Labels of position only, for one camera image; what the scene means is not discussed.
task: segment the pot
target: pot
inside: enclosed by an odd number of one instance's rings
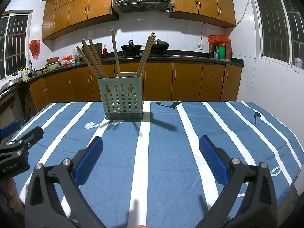
[[[152,48],[151,48],[151,53],[152,54],[163,54],[165,50],[169,48],[169,44],[165,41],[162,40],[155,40]]]
[[[126,55],[139,55],[139,50],[142,45],[134,45],[133,40],[129,40],[129,45],[122,45],[121,49],[126,52]]]

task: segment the bottle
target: bottle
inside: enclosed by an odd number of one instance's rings
[[[103,58],[107,58],[108,57],[108,50],[105,47],[105,45],[103,46],[102,54],[103,54]]]

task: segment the wooden chopstick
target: wooden chopstick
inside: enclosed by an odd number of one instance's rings
[[[84,39],[82,40],[82,44],[83,44],[83,47],[86,50],[86,52],[89,54],[89,58],[91,59],[92,65],[95,67],[95,69],[98,72],[98,74],[102,78],[104,78],[104,75],[103,75],[103,73],[102,73],[102,71],[101,71],[101,69],[100,69],[100,67],[99,67],[99,65],[98,65],[95,57],[93,56],[92,51],[90,50],[89,46],[87,45],[87,43],[86,43],[86,41]]]
[[[97,53],[97,51],[96,51],[96,48],[95,48],[95,46],[94,46],[94,44],[93,44],[93,42],[92,42],[92,39],[89,39],[89,42],[90,42],[90,44],[91,44],[91,48],[92,48],[93,54],[95,55],[95,58],[96,58],[96,60],[97,60],[97,63],[98,63],[98,65],[99,65],[100,69],[101,69],[101,72],[102,72],[103,76],[104,76],[105,78],[107,78],[107,77],[108,77],[108,76],[107,76],[107,73],[105,72],[105,69],[104,69],[104,67],[102,66],[102,63],[101,63],[101,61],[100,61],[100,58],[99,58],[98,53]]]
[[[92,72],[96,75],[96,77],[98,79],[101,79],[101,77],[99,76],[99,74],[97,73],[97,71],[95,70],[95,68],[92,66],[92,64],[89,62],[89,60],[86,58],[85,54],[82,52],[82,50],[76,46],[76,49],[78,50],[78,52],[81,54],[82,58],[85,60],[85,62],[87,63],[87,65],[89,66],[89,68],[92,70]]]
[[[150,45],[149,45],[148,51],[147,51],[147,53],[146,53],[146,55],[145,55],[145,58],[143,59],[143,64],[142,64],[142,67],[141,67],[141,69],[140,69],[140,71],[139,71],[139,75],[138,75],[138,76],[141,75],[141,73],[143,72],[143,69],[145,68],[145,65],[146,65],[146,62],[147,62],[149,53],[150,53],[150,51],[151,51],[151,48],[152,48],[152,46],[153,46],[155,37],[156,37],[155,35],[152,36],[152,39],[151,39],[151,41],[150,41]]]
[[[114,50],[115,62],[116,62],[117,73],[118,73],[117,76],[121,77],[121,72],[120,72],[120,67],[119,67],[119,61],[118,61],[118,54],[117,54],[117,49],[116,49],[115,32],[114,32],[113,29],[111,30],[111,36],[112,36],[113,50]]]

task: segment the window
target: window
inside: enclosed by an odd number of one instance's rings
[[[25,33],[28,14],[0,18],[0,80],[26,67]]]
[[[259,15],[261,58],[291,66],[291,33],[283,0],[255,0]]]

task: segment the blue striped tablecloth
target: blue striped tablecloth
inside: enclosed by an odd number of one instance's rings
[[[304,150],[294,133],[254,103],[182,102],[170,108],[171,104],[145,101],[142,121],[118,124],[105,120],[101,102],[49,104],[14,138],[35,126],[44,130],[42,140],[29,150],[31,169],[15,177],[21,200],[36,163],[59,164],[98,135],[104,150],[80,190],[108,228],[195,227],[223,189],[199,151],[199,138],[207,135],[231,158],[252,165],[266,162],[278,204],[282,202],[304,163]],[[256,125],[255,111],[262,115]],[[56,189],[69,214],[61,188]],[[245,191],[243,184],[229,218],[235,216]]]

